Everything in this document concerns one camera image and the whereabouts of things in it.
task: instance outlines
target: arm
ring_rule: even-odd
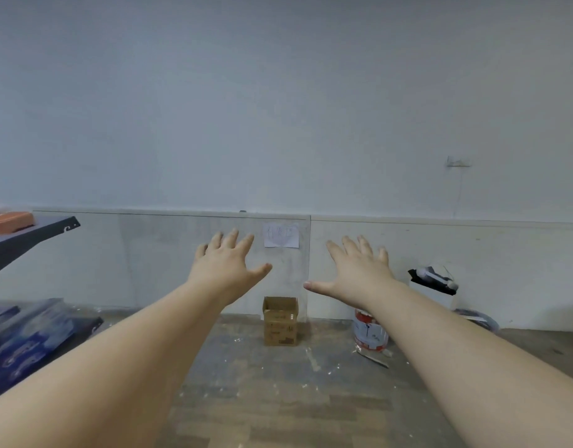
[[[197,249],[187,282],[0,396],[0,447],[152,446],[224,306],[271,270],[245,267],[253,236]]]
[[[307,290],[366,309],[473,448],[573,446],[573,379],[396,281],[365,238],[327,248],[338,276]]]

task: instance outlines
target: floor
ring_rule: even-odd
[[[176,395],[158,448],[464,447],[402,352],[354,353],[350,322],[267,347],[254,316],[221,316]],[[573,377],[573,333],[502,330]]]

